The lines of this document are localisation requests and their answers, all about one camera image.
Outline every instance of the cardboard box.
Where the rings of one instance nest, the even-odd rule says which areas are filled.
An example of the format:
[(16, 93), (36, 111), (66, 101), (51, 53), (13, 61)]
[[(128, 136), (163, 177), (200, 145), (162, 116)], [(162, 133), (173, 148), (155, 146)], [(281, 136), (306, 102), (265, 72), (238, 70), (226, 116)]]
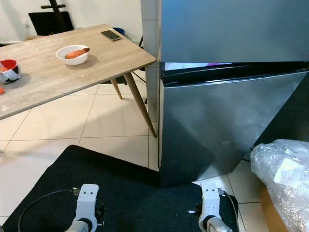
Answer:
[(266, 186), (260, 182), (260, 198), (269, 232), (288, 232), (269, 196)]

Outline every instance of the sweet potato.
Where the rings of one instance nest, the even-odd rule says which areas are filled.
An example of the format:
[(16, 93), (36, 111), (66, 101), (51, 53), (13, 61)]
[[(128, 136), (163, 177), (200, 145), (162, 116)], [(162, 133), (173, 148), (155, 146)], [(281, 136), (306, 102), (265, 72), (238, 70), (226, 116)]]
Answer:
[(77, 51), (74, 51), (74, 52), (71, 52), (69, 54), (66, 54), (64, 56), (65, 59), (73, 59), (73, 58), (76, 58), (76, 57), (79, 57), (80, 55), (82, 54), (85, 54), (87, 52), (89, 52), (90, 48), (89, 47), (86, 47), (84, 49), (81, 49), (81, 50), (77, 50)]
[(8, 71), (8, 69), (5, 68), (4, 66), (1, 66), (1, 67), (0, 67), (0, 73), (5, 72), (5, 71)]

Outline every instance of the smartphone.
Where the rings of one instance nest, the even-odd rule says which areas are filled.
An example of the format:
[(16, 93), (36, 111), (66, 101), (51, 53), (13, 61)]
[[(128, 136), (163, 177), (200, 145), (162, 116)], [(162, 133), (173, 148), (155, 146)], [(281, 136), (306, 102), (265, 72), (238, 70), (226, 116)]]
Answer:
[(112, 32), (111, 30), (106, 30), (101, 32), (103, 35), (105, 35), (107, 38), (109, 38), (111, 41), (120, 40), (121, 37), (117, 35), (116, 33)]

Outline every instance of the red bowl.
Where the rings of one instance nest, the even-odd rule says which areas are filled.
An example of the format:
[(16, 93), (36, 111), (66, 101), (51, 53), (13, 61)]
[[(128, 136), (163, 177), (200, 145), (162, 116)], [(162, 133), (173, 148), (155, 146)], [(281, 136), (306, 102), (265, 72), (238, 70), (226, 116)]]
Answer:
[(7, 68), (7, 71), (0, 73), (0, 82), (8, 84), (17, 81), (20, 76), (20, 69), (17, 61), (14, 59), (0, 60), (0, 66)]

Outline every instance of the black stand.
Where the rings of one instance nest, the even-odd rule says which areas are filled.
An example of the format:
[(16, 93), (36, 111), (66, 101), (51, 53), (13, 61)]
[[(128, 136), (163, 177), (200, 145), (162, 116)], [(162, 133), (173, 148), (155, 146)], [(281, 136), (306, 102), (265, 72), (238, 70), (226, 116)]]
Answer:
[(48, 9), (48, 8), (52, 8), (55, 12), (55, 15), (56, 15), (56, 20), (58, 22), (58, 25), (59, 25), (59, 29), (60, 29), (60, 32), (65, 32), (65, 31), (68, 31), (67, 30), (67, 27), (66, 27), (66, 24), (62, 18), (62, 15), (61, 15), (61, 12), (59, 10), (59, 8), (63, 8), (63, 7), (66, 7), (65, 4), (61, 4), (61, 5), (58, 5), (57, 4), (57, 1), (56, 0), (49, 0), (50, 2), (50, 6), (41, 6), (42, 9)]

